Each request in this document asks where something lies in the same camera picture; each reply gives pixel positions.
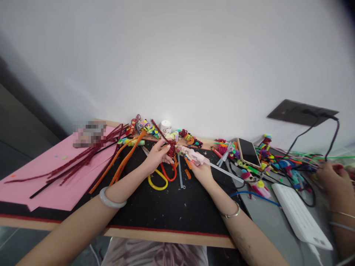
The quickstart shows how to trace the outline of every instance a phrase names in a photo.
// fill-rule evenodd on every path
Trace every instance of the yellow-handled scissors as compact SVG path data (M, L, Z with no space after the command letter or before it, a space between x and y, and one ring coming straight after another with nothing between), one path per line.
M141 146L141 147L142 147L144 153L148 156L149 150L148 150L145 146ZM155 169L155 172L157 172L158 175L160 175L161 178L164 179L164 181L165 181L165 186L163 186L163 187L157 187L156 185L154 185L153 182L152 182L152 180L151 180L151 175L148 176L148 183L149 183L149 185L150 185L152 188L154 188L155 190L164 190L164 189L166 189L166 188L168 187L168 180L167 180L167 179L165 178L165 176L164 176L160 171L158 171L157 169Z

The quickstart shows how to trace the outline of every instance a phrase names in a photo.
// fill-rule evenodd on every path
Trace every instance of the white keyboard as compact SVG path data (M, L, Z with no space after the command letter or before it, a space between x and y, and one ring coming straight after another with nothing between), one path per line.
M303 242L322 249L333 250L329 240L297 195L297 192L293 188L280 184L273 184L272 188L295 235Z

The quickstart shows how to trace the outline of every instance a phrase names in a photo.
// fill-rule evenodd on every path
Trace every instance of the pink cardboard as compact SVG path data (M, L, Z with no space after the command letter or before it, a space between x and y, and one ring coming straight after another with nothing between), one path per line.
M112 127L107 127L105 135L109 134L113 129ZM0 181L0 201L26 204L30 211L38 207L71 211L105 167L107 160L113 156L115 145L95 155L89 165L83 166L61 187L59 184L62 182L62 178L48 186L33 199L29 197L46 185L47 176L21 183L4 183L9 180L26 179L46 174L69 162L87 149L74 148L74 140L75 137L73 135L67 137L28 164L2 179Z

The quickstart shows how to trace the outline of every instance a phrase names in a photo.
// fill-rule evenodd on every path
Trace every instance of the hand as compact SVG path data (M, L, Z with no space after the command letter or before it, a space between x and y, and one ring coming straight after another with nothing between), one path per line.
M207 185L214 184L215 181L212 176L211 167L204 163L200 166L196 166L191 163L192 172L194 173L197 180L206 188Z
M339 174L337 174L334 171L333 166L336 167L335 164L326 162L318 168L317 177L324 189L330 196L337 198L342 198L344 196L354 197L354 189L348 172L341 166L338 167Z
M147 170L148 174L152 174L161 162L174 163L173 159L166 155L170 149L170 145L162 147L163 144L164 140L159 140L151 149L147 159L141 164Z

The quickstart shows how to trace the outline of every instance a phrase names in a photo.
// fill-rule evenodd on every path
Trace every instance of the wrist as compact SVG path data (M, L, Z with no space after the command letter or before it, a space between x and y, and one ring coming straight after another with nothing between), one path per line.
M149 176L152 173L150 167L147 166L144 162L140 166L138 166L135 169L135 171L136 171L136 176L138 176L141 179L145 179L147 176Z
M209 194L214 190L216 190L216 188L219 188L219 185L213 178L206 179L203 182L201 182L201 184Z
M354 195L330 195L329 204L333 211L353 213L355 210L355 197Z

